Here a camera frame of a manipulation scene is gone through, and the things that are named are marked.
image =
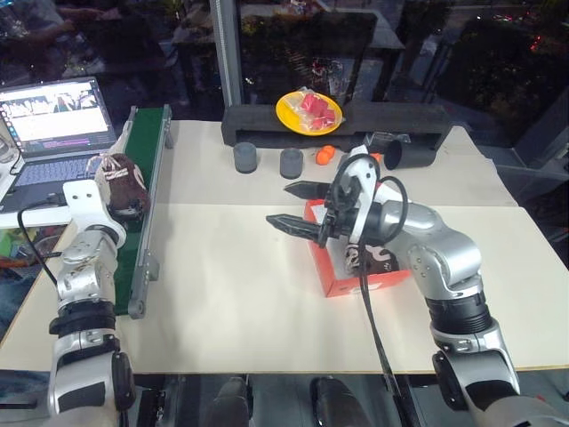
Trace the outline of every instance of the computer screen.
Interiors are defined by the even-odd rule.
[[[115,141],[93,77],[0,92],[0,114],[24,157],[105,149]]]

